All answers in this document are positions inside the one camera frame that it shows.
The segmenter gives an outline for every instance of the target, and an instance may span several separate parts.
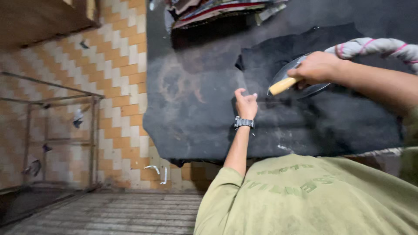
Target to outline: metal watch strap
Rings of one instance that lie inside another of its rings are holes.
[[[248,119],[242,119],[240,116],[235,117],[235,130],[238,130],[240,126],[249,126],[254,129],[254,121]]]

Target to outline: black padded surface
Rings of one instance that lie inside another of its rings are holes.
[[[222,160],[235,132],[231,128],[233,91],[246,87],[250,93],[261,95],[267,92],[271,74],[275,74],[274,69],[257,70],[247,65],[244,73],[238,70],[234,65],[242,48],[277,36],[300,34],[315,25],[349,22],[355,22],[365,36],[396,37],[416,43],[418,26],[409,23],[417,20],[411,10],[413,5],[418,4],[389,0],[367,4],[359,0],[293,0],[260,27],[201,45],[193,43],[193,47],[182,47],[181,51],[174,51],[170,42],[162,39],[166,35],[159,25],[161,12],[158,14],[157,9],[148,13],[148,109],[144,128],[162,158]],[[195,38],[202,36],[198,31],[193,33]],[[303,44],[294,48],[298,47],[300,51],[307,49]],[[269,56],[260,56],[259,64],[267,66],[270,60]],[[407,71],[400,62],[377,56],[359,62]],[[255,121],[257,128],[250,135],[248,157],[282,156],[291,151],[334,156],[401,145],[395,116],[342,87],[331,87],[303,102],[260,96]]]

